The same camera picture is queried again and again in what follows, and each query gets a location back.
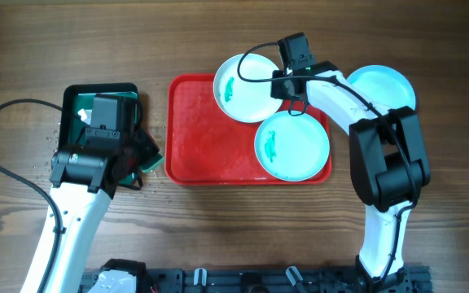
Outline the green yellow sponge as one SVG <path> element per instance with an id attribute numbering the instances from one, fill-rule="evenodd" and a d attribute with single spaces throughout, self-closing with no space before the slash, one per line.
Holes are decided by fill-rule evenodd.
<path id="1" fill-rule="evenodd" d="M 164 162 L 164 157 L 162 154 L 157 153 L 150 158 L 148 158 L 145 162 L 140 164 L 140 170 L 143 173 L 149 173 L 155 168 L 158 168 Z"/>

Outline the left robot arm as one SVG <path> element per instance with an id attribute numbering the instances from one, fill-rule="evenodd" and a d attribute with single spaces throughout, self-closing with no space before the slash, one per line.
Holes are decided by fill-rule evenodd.
<path id="1" fill-rule="evenodd" d="M 49 208 L 23 292 L 74 292 L 97 228 L 120 186 L 142 188 L 142 174 L 164 160 L 142 129 L 137 96 L 95 94 L 80 108 L 82 127 L 51 162 Z"/>

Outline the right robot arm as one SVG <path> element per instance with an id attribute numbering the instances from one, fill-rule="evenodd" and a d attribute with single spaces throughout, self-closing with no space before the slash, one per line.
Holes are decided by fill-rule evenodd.
<path id="1" fill-rule="evenodd" d="M 379 292 L 401 284 L 406 224 L 430 182 L 416 111 L 375 101 L 334 64 L 317 62 L 303 33 L 275 44 L 283 69 L 272 74 L 272 97 L 315 107 L 348 134 L 351 181 L 366 206 L 366 232 L 357 256 L 359 289 Z"/>

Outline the white plate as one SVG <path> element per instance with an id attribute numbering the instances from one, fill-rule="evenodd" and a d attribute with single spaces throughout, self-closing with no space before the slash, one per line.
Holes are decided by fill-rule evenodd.
<path id="1" fill-rule="evenodd" d="M 213 95 L 219 108 L 231 119 L 256 123 L 272 116 L 283 104 L 270 96 L 271 83 L 252 83 L 239 78 L 238 65 L 243 54 L 225 61 L 213 79 Z M 278 67 L 264 56 L 249 54 L 242 62 L 240 73 L 246 79 L 271 78 Z"/>

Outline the light blue plate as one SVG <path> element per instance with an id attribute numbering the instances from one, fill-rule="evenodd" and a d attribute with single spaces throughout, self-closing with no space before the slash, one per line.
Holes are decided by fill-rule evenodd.
<path id="1" fill-rule="evenodd" d="M 328 164 L 330 142 L 321 122 L 299 111 L 281 111 L 264 120 L 254 138 L 256 159 L 272 177 L 306 181 Z"/>
<path id="2" fill-rule="evenodd" d="M 368 65 L 352 72 L 347 81 L 373 101 L 390 108 L 416 108 L 414 89 L 404 75 L 383 65 Z"/>

